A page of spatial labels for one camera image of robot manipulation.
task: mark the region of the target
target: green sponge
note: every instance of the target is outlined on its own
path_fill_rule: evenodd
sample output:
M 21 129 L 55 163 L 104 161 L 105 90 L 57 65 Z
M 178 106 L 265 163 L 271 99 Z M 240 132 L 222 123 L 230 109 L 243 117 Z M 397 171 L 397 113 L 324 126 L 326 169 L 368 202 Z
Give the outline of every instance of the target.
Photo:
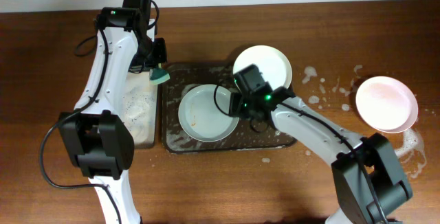
M 170 74 L 165 69 L 159 67 L 150 69 L 150 82 L 153 85 L 159 85 L 170 80 Z

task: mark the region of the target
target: white plate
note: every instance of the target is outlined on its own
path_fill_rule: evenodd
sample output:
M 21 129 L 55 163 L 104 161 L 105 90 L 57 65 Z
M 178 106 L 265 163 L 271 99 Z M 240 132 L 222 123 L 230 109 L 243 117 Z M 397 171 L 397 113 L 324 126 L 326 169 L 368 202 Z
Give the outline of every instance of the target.
M 248 48 L 236 58 L 232 72 L 235 74 L 252 64 L 258 67 L 263 79 L 269 82 L 273 90 L 290 86 L 292 68 L 287 57 L 279 50 L 266 45 Z
M 387 133 L 407 130 L 419 113 L 411 90 L 404 83 L 386 76 L 370 78 L 360 85 L 356 107 L 368 125 Z
M 227 137 L 239 123 L 237 117 L 222 114 L 214 103 L 215 85 L 202 85 L 191 89 L 179 105 L 179 122 L 192 138 L 202 142 L 215 142 Z M 217 89 L 217 104 L 229 111 L 231 93 L 224 87 Z

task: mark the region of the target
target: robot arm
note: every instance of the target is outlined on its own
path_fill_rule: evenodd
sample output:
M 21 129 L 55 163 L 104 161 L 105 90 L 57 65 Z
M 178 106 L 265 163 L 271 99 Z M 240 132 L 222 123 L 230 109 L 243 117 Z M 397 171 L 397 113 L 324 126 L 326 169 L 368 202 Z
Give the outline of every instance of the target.
M 106 223 L 139 224 L 142 219 L 133 203 L 129 168 L 134 156 L 130 132 L 122 123 L 122 96 L 131 67 L 154 69 L 166 62 L 164 39 L 149 31 L 151 0 L 124 0 L 122 8 L 104 8 L 97 17 L 97 50 L 89 80 L 75 109 L 84 107 L 104 75 L 93 104 L 60 126 L 60 133 L 72 164 L 91 183 L 107 186 L 120 213 L 120 220 L 107 193 L 96 188 Z M 104 72 L 105 47 L 108 47 Z M 61 113 L 60 118 L 70 113 Z
M 271 122 L 331 166 L 341 209 L 326 224 L 374 224 L 383 218 L 380 211 L 386 216 L 413 196 L 385 137 L 376 133 L 365 138 L 347 131 L 310 109 L 292 91 L 272 90 L 256 65 L 237 72 L 234 81 L 240 93 L 231 95 L 231 116 Z M 374 171 L 367 175 L 365 166 Z

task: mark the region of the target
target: wooden surface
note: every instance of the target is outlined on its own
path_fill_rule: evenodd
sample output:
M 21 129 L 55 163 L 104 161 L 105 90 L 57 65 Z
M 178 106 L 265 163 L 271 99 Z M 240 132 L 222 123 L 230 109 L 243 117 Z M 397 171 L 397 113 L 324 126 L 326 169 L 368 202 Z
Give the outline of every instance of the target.
M 92 189 L 50 187 L 37 161 L 42 137 L 61 111 L 72 110 L 85 86 L 93 56 L 72 52 L 93 32 L 97 13 L 0 14 L 0 223 L 104 223 Z M 319 112 L 365 135 L 375 131 L 353 109 L 341 109 L 350 97 L 328 91 L 336 78 L 349 89 L 353 68 L 363 65 L 361 76 L 392 76 L 407 84 L 417 94 L 415 128 L 428 164 L 410 180 L 413 199 L 389 217 L 438 223 L 440 0 L 164 8 L 159 36 L 171 63 L 232 60 L 251 45 L 276 47 L 291 61 L 298 96 L 326 96 L 331 106 Z M 303 85 L 308 65 L 318 77 Z M 320 78 L 326 79 L 325 95 Z M 402 145 L 402 134 L 388 137 L 395 148 Z M 282 150 L 170 155 L 156 144 L 135 152 L 135 205 L 145 223 L 325 218 L 338 207 L 331 171 L 305 152 L 298 143 Z M 423 158 L 415 156 L 404 168 L 414 170 L 417 163 Z M 87 182 L 70 164 L 58 133 L 47 144 L 45 164 L 56 182 Z

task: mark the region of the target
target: black tray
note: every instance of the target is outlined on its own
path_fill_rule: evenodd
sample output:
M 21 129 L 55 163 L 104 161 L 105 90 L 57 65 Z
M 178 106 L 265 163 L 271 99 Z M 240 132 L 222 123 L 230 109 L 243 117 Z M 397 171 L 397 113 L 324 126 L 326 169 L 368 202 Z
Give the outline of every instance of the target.
M 249 121 L 240 120 L 231 135 L 217 142 L 200 142 L 182 129 L 178 110 L 183 96 L 192 88 L 204 85 L 221 85 L 230 91 L 235 86 L 232 65 L 224 63 L 178 63 L 166 70 L 170 80 L 162 84 L 162 141 L 171 153 L 198 153 L 216 150 L 252 150 L 284 148 L 296 140 L 269 127 L 262 133 L 250 128 Z

